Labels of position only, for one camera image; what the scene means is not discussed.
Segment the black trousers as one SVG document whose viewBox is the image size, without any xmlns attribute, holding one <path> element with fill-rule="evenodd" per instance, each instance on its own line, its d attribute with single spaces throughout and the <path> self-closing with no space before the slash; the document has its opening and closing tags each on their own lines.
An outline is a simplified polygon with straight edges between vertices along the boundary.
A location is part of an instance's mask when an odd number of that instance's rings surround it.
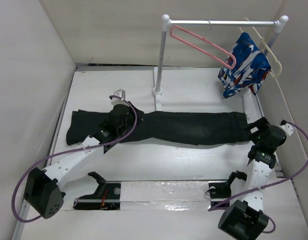
<svg viewBox="0 0 308 240">
<path fill-rule="evenodd" d="M 246 129 L 247 117 L 241 112 L 138 112 L 135 130 L 123 142 L 137 142 L 155 138 L 188 145 L 221 145 L 250 141 L 251 132 Z M 117 114 L 113 111 L 73 111 L 71 124 L 66 133 L 67 145 L 84 141 L 96 132 L 106 120 Z"/>
</svg>

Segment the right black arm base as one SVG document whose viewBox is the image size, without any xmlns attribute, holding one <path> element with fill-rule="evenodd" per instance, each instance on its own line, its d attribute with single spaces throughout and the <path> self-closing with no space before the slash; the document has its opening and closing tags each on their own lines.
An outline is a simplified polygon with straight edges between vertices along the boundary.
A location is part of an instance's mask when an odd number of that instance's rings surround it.
<svg viewBox="0 0 308 240">
<path fill-rule="evenodd" d="M 231 172 L 227 180 L 208 182 L 209 188 L 205 192 L 205 195 L 210 198 L 212 207 L 232 195 L 231 184 L 235 179 L 246 181 L 247 174 L 237 170 L 235 172 Z"/>
</svg>

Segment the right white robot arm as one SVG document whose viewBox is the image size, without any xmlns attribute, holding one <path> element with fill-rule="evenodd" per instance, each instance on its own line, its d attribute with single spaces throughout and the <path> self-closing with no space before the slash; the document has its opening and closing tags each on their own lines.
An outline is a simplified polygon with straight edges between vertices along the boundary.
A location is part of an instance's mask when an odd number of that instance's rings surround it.
<svg viewBox="0 0 308 240">
<path fill-rule="evenodd" d="M 224 211 L 218 228 L 236 240 L 255 240 L 265 230 L 270 218 L 264 214 L 264 190 L 276 165 L 275 151 L 287 139 L 283 129 L 272 125 L 265 117 L 247 125 L 253 145 L 248 152 L 245 185 L 234 179 L 225 184 L 226 194 L 234 202 Z"/>
</svg>

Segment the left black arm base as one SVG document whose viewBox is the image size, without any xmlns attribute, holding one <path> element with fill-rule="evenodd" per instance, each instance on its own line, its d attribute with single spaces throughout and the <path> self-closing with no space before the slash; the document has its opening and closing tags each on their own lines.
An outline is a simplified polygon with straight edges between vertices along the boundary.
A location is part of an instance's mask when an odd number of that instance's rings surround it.
<svg viewBox="0 0 308 240">
<path fill-rule="evenodd" d="M 120 210 L 121 182 L 107 181 L 96 172 L 89 172 L 88 176 L 97 182 L 96 190 L 74 200 L 73 208 L 80 211 L 115 211 Z"/>
</svg>

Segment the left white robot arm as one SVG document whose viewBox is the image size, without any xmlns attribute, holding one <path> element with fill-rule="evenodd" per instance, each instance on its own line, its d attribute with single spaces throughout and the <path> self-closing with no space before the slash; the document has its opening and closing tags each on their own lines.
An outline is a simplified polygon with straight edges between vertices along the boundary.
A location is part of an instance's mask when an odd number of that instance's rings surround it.
<svg viewBox="0 0 308 240">
<path fill-rule="evenodd" d="M 27 173 L 25 200 L 40 217 L 48 219 L 54 216 L 64 203 L 66 193 L 63 189 L 70 181 L 70 175 L 90 160 L 96 148 L 102 147 L 107 151 L 131 135 L 143 120 L 143 115 L 142 111 L 128 102 L 115 105 L 104 121 L 95 124 L 88 122 L 89 128 L 80 133 L 82 139 L 78 141 L 79 148 L 55 154 L 55 157 L 64 157 L 60 162 L 43 169 L 31 167 Z"/>
</svg>

